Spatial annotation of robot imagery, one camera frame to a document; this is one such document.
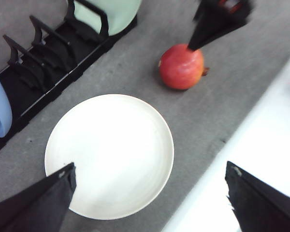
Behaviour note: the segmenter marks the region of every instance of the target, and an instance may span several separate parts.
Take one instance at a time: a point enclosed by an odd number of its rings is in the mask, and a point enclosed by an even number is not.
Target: white surface
[[[227,199],[227,161],[290,196],[290,61],[163,232],[237,232],[239,224]]]
[[[125,29],[136,16],[142,0],[88,0],[106,12],[109,35],[115,35]],[[91,26],[95,31],[101,30],[101,18],[79,2],[75,4],[75,17]]]
[[[127,95],[91,98],[55,126],[45,152],[50,175],[70,162],[74,212],[94,219],[131,215],[152,202],[173,166],[170,129],[152,106]]]

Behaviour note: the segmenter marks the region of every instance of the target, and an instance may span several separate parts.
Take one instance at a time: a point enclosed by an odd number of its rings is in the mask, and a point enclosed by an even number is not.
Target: white plate
[[[109,94],[62,117],[46,146],[45,172],[74,162],[77,187],[70,209],[89,218],[117,219],[158,196],[173,160],[172,134],[159,112],[138,98]]]

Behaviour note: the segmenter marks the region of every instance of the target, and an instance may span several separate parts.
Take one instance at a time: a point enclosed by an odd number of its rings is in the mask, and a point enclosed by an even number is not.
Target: dish rack
[[[75,18],[74,1],[100,16],[99,33]],[[8,66],[0,72],[0,82],[9,99],[13,120],[7,135],[0,138],[0,149],[137,25],[135,16],[124,30],[110,36],[107,14],[86,0],[68,0],[67,14],[56,29],[32,15],[30,20],[35,36],[28,50],[9,36],[3,36],[11,48],[11,57]]]

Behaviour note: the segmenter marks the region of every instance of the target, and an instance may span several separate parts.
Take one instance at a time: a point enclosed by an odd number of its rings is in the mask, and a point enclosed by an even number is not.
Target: gray floor
[[[258,0],[247,26],[203,48],[208,76],[188,91],[165,88],[159,58],[189,40],[197,6],[196,0],[144,0],[139,25],[0,151],[0,201],[45,176],[47,139],[69,109],[97,95],[129,94],[156,107],[169,123],[175,145],[171,178],[135,215],[97,221],[69,211],[61,232],[160,231],[290,56],[290,0]],[[0,0],[0,69],[9,56],[2,34],[29,47],[29,14],[54,26],[65,8],[64,0]]]

